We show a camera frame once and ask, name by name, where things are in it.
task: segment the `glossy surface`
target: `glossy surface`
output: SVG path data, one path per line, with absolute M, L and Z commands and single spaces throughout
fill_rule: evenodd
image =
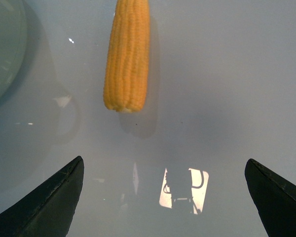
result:
M 296 2 L 150 0 L 136 115 L 103 104 L 116 2 L 24 3 L 24 64 L 0 99 L 0 213 L 80 155 L 69 237 L 267 237 L 244 169 L 254 158 L 296 184 Z M 208 174 L 201 214 L 159 204 L 166 168 L 180 187 L 188 169 Z
M 23 61 L 27 26 L 21 0 L 0 0 L 0 97 L 11 85 Z

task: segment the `yellow corn cob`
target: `yellow corn cob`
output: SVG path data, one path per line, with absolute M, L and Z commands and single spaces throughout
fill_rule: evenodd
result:
M 117 0 L 104 83 L 104 104 L 117 112 L 140 111 L 149 62 L 148 0 Z

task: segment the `white table surface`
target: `white table surface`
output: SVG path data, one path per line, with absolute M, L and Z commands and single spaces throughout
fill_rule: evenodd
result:
M 69 237 L 266 237 L 244 168 L 296 184 L 296 1 L 150 0 L 148 96 L 131 115 L 102 99 L 115 3 L 24 0 L 27 51 L 0 99 L 0 213 L 82 156 Z M 201 214 L 159 205 L 166 167 L 208 173 Z

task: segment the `corn cob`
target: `corn cob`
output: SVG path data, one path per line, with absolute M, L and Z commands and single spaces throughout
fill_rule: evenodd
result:
M 117 112 L 140 111 L 149 62 L 148 0 L 117 0 L 104 83 L 104 104 Z

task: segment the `light green bowl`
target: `light green bowl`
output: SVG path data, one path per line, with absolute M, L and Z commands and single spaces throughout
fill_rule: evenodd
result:
M 27 25 L 22 0 L 0 0 L 0 97 L 21 67 L 26 41 Z

